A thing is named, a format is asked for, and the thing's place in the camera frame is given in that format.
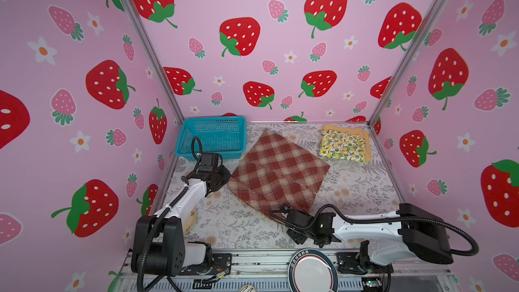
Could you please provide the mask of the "red plaid skirt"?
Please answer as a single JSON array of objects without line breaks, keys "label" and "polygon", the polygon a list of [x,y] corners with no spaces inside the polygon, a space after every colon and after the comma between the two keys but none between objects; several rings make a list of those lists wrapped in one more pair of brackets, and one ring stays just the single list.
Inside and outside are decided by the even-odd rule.
[{"label": "red plaid skirt", "polygon": [[283,205],[309,212],[329,169],[308,150],[266,129],[227,186],[239,200],[265,216]]}]

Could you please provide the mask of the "lemon print skirt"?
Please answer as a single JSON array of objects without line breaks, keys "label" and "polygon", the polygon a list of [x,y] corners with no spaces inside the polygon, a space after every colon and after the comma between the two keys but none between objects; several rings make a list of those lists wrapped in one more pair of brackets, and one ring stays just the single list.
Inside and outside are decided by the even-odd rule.
[{"label": "lemon print skirt", "polygon": [[339,131],[322,132],[319,156],[328,159],[366,162],[366,139]]}]

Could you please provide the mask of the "yellow skirt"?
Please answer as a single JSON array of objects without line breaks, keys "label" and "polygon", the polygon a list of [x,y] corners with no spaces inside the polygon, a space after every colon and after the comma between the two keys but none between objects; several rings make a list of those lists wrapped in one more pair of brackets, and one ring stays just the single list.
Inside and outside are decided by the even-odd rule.
[{"label": "yellow skirt", "polygon": [[361,137],[366,139],[366,159],[367,159],[366,162],[372,161],[372,154],[371,154],[371,148],[370,148],[370,137],[369,137],[368,131],[365,131],[362,128],[345,128],[345,127],[336,127],[336,126],[332,126],[332,125],[324,125],[323,130],[321,131],[321,136],[322,136],[322,132],[325,130],[332,130],[332,131],[344,132],[347,134],[360,135]]}]

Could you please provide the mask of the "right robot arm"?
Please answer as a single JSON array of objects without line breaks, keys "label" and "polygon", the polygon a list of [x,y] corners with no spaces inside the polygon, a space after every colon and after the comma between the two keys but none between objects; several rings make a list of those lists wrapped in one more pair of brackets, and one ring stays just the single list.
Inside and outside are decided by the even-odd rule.
[{"label": "right robot arm", "polygon": [[378,215],[339,215],[320,210],[310,215],[283,205],[268,215],[287,227],[287,234],[298,245],[308,239],[322,248],[332,243],[361,239],[360,267],[387,266],[408,258],[431,264],[454,262],[443,220],[412,204],[400,204],[393,212]]}]

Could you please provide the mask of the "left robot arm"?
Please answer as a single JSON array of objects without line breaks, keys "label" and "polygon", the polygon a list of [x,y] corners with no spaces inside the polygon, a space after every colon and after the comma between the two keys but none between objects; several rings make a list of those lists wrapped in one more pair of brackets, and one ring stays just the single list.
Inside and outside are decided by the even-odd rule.
[{"label": "left robot arm", "polygon": [[205,273],[212,267],[209,243],[184,240],[184,225],[194,207],[231,178],[222,157],[202,153],[193,171],[182,177],[184,186],[155,214],[137,221],[131,269],[137,274],[174,277],[184,269]]}]

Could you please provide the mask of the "teal plastic basket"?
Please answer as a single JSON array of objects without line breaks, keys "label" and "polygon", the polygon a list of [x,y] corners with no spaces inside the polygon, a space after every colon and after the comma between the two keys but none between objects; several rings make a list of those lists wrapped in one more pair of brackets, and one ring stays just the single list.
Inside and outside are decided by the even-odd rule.
[{"label": "teal plastic basket", "polygon": [[175,155],[195,161],[191,152],[194,137],[204,152],[220,154],[224,160],[239,160],[246,150],[247,122],[243,116],[190,118],[182,123]]}]

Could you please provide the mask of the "white plate green rim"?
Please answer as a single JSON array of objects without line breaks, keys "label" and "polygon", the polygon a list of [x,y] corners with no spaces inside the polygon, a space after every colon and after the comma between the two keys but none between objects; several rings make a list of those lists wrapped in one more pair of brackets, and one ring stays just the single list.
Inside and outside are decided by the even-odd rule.
[{"label": "white plate green rim", "polygon": [[326,255],[315,249],[306,248],[294,254],[287,276],[292,292],[338,291],[337,269]]}]

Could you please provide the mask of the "white chocolate drizzled donut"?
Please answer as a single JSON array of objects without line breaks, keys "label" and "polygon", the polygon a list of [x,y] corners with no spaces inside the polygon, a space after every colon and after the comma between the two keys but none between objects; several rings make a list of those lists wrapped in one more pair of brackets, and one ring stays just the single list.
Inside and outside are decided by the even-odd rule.
[{"label": "white chocolate drizzled donut", "polygon": [[253,286],[253,285],[243,285],[240,289],[239,289],[239,292],[258,292],[258,290]]}]

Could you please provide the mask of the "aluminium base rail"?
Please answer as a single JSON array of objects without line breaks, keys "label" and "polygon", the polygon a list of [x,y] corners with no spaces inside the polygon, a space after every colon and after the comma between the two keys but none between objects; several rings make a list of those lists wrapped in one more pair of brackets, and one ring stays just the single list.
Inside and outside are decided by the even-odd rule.
[{"label": "aluminium base rail", "polygon": [[[252,285],[257,291],[290,291],[288,269],[295,250],[218,250],[230,254],[231,271],[218,282],[203,284],[208,275],[184,275],[172,279],[181,291],[238,291]],[[383,291],[387,275],[338,274],[339,291]],[[390,291],[459,291],[447,266],[417,259],[393,264]]]}]

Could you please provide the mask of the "aluminium frame post left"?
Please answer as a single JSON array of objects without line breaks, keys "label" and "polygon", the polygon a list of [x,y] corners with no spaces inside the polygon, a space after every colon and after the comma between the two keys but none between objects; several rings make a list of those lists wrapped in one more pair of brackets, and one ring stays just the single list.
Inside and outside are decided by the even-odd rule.
[{"label": "aluminium frame post left", "polygon": [[170,107],[173,109],[177,120],[183,122],[185,119],[174,98],[174,90],[166,76],[163,66],[159,62],[152,42],[143,25],[144,21],[158,24],[167,22],[172,27],[177,28],[178,26],[170,21],[174,16],[176,8],[175,0],[120,0],[120,2],[131,21],[132,27],[139,38],[139,42],[155,72],[158,82],[166,94]]}]

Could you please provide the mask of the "aluminium frame post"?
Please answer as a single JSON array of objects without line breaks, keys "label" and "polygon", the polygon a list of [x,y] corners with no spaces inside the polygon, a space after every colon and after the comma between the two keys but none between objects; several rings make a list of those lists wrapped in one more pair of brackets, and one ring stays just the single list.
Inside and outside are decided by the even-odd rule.
[{"label": "aluminium frame post", "polygon": [[386,88],[381,101],[377,105],[377,108],[375,109],[371,119],[367,122],[368,128],[370,130],[374,130],[375,122],[378,120],[379,117],[381,117],[382,112],[385,109],[385,106],[389,102],[390,98],[392,98],[393,93],[398,88],[398,85],[401,82],[402,78],[405,76],[405,73],[407,73],[409,67],[412,65],[415,54],[422,47],[422,42],[427,36],[428,31],[434,26],[448,2],[449,0],[432,1],[431,6],[428,9],[427,14],[423,18],[416,35],[413,37],[411,44],[407,48],[407,51],[405,52],[403,57],[401,58],[400,63],[397,65],[392,75],[392,79],[389,82],[389,85]]},{"label": "aluminium frame post", "polygon": [[163,66],[159,62],[152,42],[143,25],[144,21],[158,24],[167,22],[172,27],[177,28],[178,26],[170,21],[174,16],[176,8],[175,0],[120,0],[120,2],[131,21],[132,27],[139,38],[139,42],[155,72],[158,82],[166,94],[170,107],[173,109],[177,120],[183,122],[185,119],[174,98],[174,90],[166,76]]}]

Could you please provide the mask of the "aluminium frame post right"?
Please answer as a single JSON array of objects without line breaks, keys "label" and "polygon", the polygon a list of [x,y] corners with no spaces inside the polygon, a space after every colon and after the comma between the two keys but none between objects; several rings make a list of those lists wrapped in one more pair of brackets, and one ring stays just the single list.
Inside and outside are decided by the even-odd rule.
[{"label": "aluminium frame post right", "polygon": [[398,88],[398,85],[401,82],[402,78],[405,76],[405,73],[407,73],[409,67],[412,65],[415,54],[422,47],[422,42],[427,36],[428,31],[434,26],[448,2],[449,0],[432,1],[431,6],[428,9],[427,14],[423,18],[416,35],[413,37],[411,44],[407,48],[407,51],[405,52],[403,57],[401,58],[400,63],[397,65],[392,75],[392,79],[389,82],[389,85],[386,88],[381,101],[377,105],[377,108],[375,109],[371,119],[367,122],[368,128],[370,130],[374,130],[375,122],[378,120],[379,117],[381,117],[382,112],[385,109],[385,106],[389,102],[390,98],[392,98],[393,93]]}]

